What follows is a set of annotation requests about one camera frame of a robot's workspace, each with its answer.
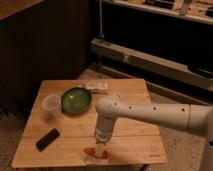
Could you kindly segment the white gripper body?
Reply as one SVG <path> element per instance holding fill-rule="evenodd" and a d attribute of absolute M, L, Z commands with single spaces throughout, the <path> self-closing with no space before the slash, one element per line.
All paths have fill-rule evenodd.
<path fill-rule="evenodd" d="M 112 133 L 111 132 L 103 132 L 99 129 L 95 130 L 95 139 L 98 143 L 103 143 L 106 144 L 112 137 Z"/>

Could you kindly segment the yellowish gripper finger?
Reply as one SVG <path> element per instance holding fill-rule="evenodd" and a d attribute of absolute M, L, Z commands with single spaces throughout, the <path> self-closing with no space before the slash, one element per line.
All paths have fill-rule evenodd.
<path fill-rule="evenodd" d="M 97 144 L 95 147 L 95 156 L 101 157 L 104 153 L 105 145 L 103 143 Z"/>

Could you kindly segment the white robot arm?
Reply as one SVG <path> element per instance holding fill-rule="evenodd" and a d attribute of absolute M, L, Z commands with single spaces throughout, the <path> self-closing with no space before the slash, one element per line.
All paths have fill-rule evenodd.
<path fill-rule="evenodd" d="M 206 139 L 199 171 L 213 171 L 213 106 L 192 104 L 143 104 L 123 101 L 118 94 L 101 97 L 95 139 L 106 144 L 118 118 L 128 118 L 188 132 Z"/>

